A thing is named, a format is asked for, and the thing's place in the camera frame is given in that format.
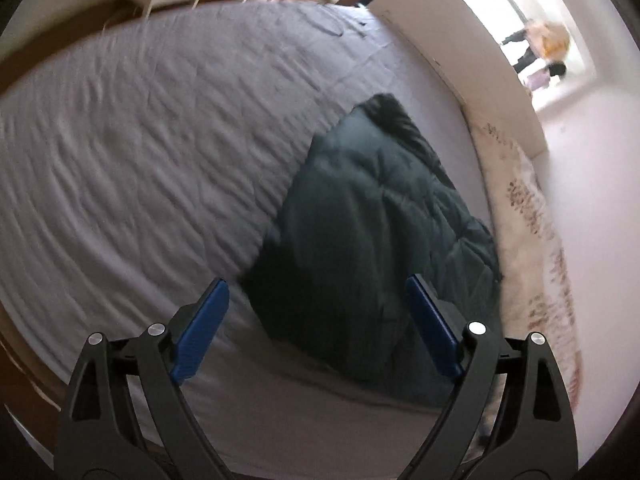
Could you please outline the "white headboard panel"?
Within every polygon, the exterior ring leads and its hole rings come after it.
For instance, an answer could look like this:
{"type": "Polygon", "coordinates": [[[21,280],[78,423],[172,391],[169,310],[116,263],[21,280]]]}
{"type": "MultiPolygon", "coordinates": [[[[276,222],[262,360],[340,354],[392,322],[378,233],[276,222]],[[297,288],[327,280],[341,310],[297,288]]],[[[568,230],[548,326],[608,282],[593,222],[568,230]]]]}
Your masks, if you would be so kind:
{"type": "Polygon", "coordinates": [[[524,86],[463,0],[374,0],[369,10],[432,64],[463,106],[510,134],[528,158],[548,150],[524,86]]]}

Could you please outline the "yellow toy on windowsill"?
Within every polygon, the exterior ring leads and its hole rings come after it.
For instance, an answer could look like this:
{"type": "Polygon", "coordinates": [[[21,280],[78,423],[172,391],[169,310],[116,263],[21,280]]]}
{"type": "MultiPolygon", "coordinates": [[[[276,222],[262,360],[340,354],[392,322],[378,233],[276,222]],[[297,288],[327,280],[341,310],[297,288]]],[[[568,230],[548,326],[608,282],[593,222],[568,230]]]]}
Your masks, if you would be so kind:
{"type": "Polygon", "coordinates": [[[529,47],[548,62],[562,62],[570,48],[570,33],[561,23],[531,21],[525,25],[529,47]]]}

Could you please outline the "cream floral blanket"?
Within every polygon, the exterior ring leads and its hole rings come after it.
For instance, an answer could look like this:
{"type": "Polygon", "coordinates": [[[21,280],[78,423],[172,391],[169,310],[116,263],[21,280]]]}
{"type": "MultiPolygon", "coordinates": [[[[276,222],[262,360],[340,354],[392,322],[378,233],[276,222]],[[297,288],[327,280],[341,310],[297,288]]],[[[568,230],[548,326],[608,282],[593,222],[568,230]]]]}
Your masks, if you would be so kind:
{"type": "Polygon", "coordinates": [[[469,105],[462,108],[485,181],[502,274],[503,333],[523,339],[543,334],[577,408],[582,392],[572,284],[562,240],[533,163],[510,133],[469,105]]]}

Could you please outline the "grey bed sheet mattress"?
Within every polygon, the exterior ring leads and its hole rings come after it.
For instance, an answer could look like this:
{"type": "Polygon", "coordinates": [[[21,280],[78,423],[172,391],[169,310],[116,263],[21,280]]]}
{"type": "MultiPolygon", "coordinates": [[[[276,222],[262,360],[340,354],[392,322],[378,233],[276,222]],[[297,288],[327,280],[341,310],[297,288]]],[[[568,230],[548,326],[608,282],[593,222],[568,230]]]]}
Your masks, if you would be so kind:
{"type": "MultiPolygon", "coordinates": [[[[6,313],[67,380],[91,333],[137,336],[243,273],[311,139],[382,92],[488,220],[457,99],[366,10],[209,4],[50,58],[1,99],[6,313]]],[[[395,478],[435,421],[273,344],[239,287],[183,392],[227,466],[262,478],[395,478]]]]}

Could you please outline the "dark green puffer jacket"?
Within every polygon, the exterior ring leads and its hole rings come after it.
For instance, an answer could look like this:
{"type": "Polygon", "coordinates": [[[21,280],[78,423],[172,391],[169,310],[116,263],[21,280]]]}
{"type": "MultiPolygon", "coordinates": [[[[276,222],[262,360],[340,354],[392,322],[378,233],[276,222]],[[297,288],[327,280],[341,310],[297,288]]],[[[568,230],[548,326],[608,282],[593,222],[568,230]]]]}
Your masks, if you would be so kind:
{"type": "Polygon", "coordinates": [[[421,275],[468,320],[498,327],[494,238],[398,99],[354,107],[308,156],[240,285],[262,327],[369,390],[439,408],[439,374],[405,300],[421,275]]]}

